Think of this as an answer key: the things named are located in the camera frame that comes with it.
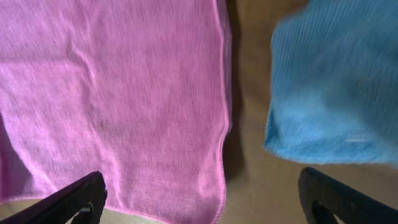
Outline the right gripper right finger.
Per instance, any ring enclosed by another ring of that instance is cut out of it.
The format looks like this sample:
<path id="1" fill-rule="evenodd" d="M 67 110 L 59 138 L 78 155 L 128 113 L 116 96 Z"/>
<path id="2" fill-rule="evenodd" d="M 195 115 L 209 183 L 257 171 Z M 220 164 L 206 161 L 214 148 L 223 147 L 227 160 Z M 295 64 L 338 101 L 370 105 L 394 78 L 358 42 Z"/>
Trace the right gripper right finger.
<path id="1" fill-rule="evenodd" d="M 312 168 L 301 170 L 298 179 L 300 204 L 310 224 L 397 223 L 397 210 Z"/>

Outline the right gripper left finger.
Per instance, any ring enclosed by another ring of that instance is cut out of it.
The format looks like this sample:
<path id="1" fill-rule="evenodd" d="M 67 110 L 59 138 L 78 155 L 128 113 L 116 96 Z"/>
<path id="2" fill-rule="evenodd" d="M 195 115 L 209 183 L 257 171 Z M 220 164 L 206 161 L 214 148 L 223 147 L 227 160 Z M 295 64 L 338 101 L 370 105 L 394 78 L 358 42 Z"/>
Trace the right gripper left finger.
<path id="1" fill-rule="evenodd" d="M 99 224 L 107 195 L 102 173 L 92 172 L 1 224 Z"/>

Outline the purple microfiber cloth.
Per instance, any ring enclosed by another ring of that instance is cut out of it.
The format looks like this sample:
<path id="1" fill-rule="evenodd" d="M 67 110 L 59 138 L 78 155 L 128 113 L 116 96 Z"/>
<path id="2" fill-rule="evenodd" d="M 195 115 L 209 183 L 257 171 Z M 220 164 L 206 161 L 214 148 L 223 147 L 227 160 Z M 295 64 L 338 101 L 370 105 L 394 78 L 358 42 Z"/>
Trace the purple microfiber cloth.
<path id="1" fill-rule="evenodd" d="M 224 1 L 2 1 L 1 202 L 100 171 L 108 209 L 216 223 L 230 92 Z"/>

